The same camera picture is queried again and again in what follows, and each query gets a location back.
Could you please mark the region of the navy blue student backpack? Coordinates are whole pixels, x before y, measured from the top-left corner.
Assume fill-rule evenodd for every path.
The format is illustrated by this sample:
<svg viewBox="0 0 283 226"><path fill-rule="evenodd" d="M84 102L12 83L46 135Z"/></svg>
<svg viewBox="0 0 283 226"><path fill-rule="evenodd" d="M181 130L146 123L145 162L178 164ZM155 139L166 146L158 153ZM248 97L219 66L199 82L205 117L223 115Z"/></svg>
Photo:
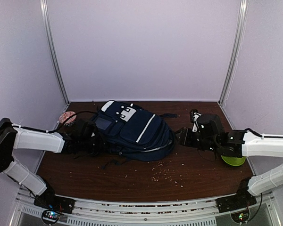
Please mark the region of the navy blue student backpack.
<svg viewBox="0 0 283 226"><path fill-rule="evenodd" d="M166 118L177 114L152 113L134 103L107 101L94 115L95 123L107 144L107 151L128 160L159 161L175 147L175 133Z"/></svg>

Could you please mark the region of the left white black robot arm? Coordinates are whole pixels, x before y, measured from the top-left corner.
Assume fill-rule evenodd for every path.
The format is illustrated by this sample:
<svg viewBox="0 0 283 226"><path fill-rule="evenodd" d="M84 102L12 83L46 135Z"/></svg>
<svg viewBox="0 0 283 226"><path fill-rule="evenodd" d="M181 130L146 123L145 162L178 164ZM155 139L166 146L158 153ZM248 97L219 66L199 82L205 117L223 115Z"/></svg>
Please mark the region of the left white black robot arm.
<svg viewBox="0 0 283 226"><path fill-rule="evenodd" d="M103 136L91 121L79 120L72 131L40 130L13 124L10 119L0 120L0 172L26 187L35 199L48 209L58 205L54 189L40 176L31 172L13 155L15 149L41 150L72 154L86 152L96 156L105 147Z"/></svg>

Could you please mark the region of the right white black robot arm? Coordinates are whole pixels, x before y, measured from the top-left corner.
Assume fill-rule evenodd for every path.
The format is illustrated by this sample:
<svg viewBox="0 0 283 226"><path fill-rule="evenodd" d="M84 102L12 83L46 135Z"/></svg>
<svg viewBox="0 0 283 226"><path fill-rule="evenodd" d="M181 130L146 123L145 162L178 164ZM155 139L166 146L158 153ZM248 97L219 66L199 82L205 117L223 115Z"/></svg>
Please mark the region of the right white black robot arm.
<svg viewBox="0 0 283 226"><path fill-rule="evenodd" d="M223 157L243 158L268 156L283 158L283 135L266 135L250 128L226 132L216 114L191 113L192 128L175 132L178 143L183 146L212 151ZM232 203L237 208L255 204L256 197L283 185L283 163L258 176L240 182Z"/></svg>

